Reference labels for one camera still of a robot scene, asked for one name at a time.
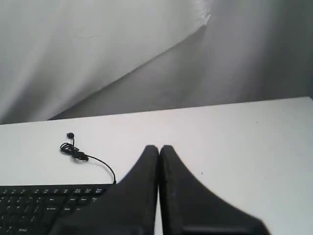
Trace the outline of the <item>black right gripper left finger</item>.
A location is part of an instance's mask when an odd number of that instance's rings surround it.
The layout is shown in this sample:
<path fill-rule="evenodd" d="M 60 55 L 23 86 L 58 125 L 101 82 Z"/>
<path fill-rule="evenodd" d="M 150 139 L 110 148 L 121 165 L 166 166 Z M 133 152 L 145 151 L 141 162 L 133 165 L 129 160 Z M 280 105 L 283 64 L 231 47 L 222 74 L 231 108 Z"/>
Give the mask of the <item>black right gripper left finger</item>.
<path fill-rule="evenodd" d="M 144 148 L 122 181 L 97 201 L 72 215 L 59 218 L 52 235 L 152 235 L 158 190 L 157 147 Z"/>

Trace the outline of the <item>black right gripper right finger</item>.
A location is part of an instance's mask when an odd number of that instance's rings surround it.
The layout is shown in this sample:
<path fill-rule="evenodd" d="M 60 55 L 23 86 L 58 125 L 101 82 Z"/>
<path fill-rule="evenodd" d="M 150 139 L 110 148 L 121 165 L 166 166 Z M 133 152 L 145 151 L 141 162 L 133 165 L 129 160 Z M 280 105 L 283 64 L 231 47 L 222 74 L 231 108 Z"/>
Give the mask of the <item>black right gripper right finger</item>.
<path fill-rule="evenodd" d="M 258 218 L 219 198 L 184 165 L 175 149 L 160 151 L 159 196 L 165 235 L 268 235 Z"/>

